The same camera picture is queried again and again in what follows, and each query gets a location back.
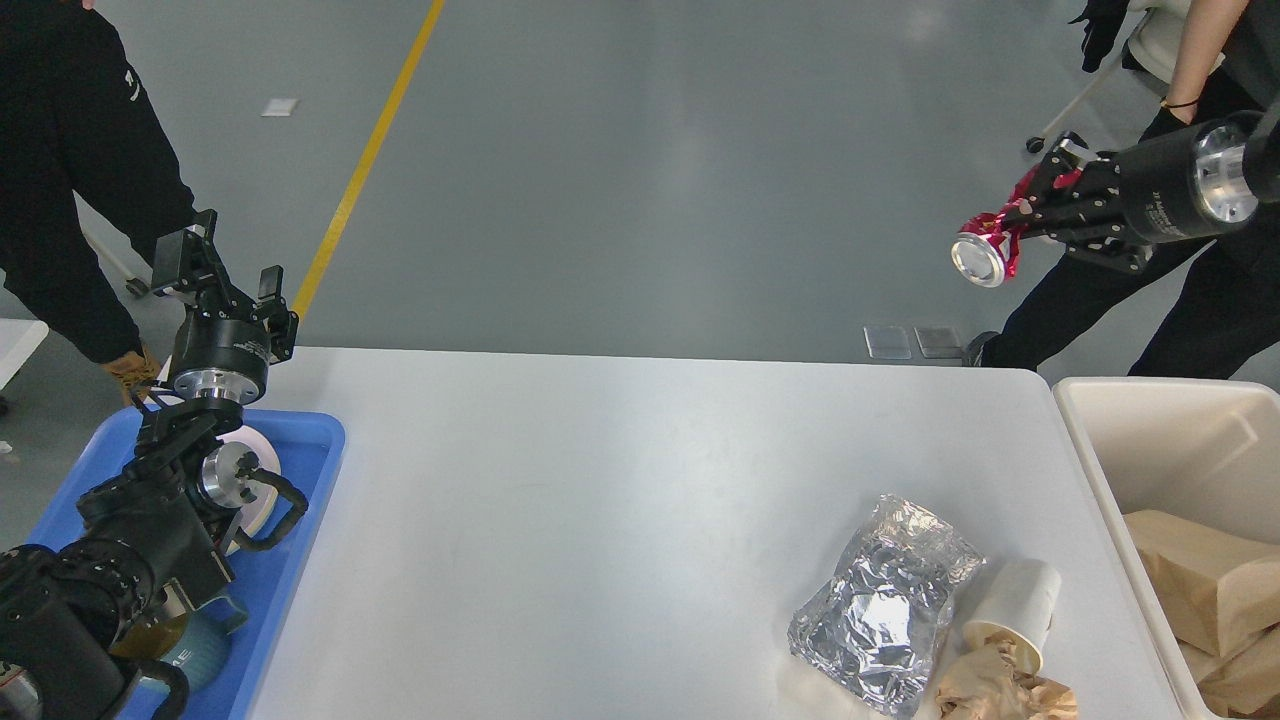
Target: white paper cup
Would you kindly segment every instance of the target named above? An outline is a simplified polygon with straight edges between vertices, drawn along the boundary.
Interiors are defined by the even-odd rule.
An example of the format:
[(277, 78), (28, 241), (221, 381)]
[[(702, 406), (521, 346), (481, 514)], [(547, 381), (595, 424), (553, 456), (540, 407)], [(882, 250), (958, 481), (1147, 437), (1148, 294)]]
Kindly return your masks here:
[(964, 639), (977, 650), (987, 638), (1007, 633), (1016, 641), (1014, 665), (1036, 674), (1043, 665), (1042, 648), (1053, 621), (1053, 605), (1062, 575), (1039, 560), (1011, 560), (1000, 569), (991, 589), (964, 624)]

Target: white table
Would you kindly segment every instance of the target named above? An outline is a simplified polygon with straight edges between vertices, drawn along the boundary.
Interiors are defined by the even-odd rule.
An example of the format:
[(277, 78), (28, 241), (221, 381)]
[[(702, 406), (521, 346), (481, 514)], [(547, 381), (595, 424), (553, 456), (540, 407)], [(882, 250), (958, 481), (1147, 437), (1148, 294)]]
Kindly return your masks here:
[(252, 717), (868, 716), (786, 629), (883, 492), (1061, 570), (1083, 717), (1180, 716), (1030, 373), (298, 348), (255, 407), (348, 445)]
[(0, 388), (31, 357), (49, 334), (49, 325), (40, 320), (0, 319)]

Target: blue tray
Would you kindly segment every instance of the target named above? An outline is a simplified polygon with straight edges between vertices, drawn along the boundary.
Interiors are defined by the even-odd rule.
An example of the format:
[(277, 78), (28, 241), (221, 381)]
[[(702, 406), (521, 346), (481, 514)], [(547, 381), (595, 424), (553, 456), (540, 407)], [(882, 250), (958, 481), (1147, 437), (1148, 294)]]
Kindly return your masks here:
[[(137, 410), (128, 409), (97, 428), (28, 542), (58, 551), (81, 537), (83, 527), (76, 501), (119, 474), (133, 457), (141, 421)], [(183, 714), (189, 720), (241, 719), (248, 714), (329, 503), (347, 437), (337, 419), (319, 413), (246, 410), (244, 424), (271, 442), (280, 456), (280, 474), (307, 496), (310, 509), (280, 544), (256, 553), (241, 550), (228, 559), (236, 571), (236, 582), (228, 589), (248, 607), (250, 620), (232, 635), (223, 671), (191, 696)], [(265, 528), (275, 527), (288, 507), (283, 500), (276, 502)], [(118, 717), (150, 719), (163, 700), (163, 693), (138, 687)]]

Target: aluminum foil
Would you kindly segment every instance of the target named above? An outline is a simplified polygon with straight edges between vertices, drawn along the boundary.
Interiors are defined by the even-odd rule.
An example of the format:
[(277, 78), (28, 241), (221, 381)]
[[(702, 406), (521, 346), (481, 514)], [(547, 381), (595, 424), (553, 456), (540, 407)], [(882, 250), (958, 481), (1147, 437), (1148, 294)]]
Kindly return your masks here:
[(791, 620), (791, 652), (877, 712), (915, 715), (956, 591), (982, 555), (951, 525), (892, 495), (845, 547), (835, 577)]

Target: white bin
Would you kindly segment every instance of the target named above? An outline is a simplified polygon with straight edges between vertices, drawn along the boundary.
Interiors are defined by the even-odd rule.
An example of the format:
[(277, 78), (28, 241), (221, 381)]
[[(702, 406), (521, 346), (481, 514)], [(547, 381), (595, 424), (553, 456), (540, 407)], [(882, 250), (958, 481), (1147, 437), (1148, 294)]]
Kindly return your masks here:
[(1162, 510), (1280, 544), (1280, 396), (1253, 383), (1069, 378), (1053, 396), (1187, 717), (1201, 700), (1123, 515)]

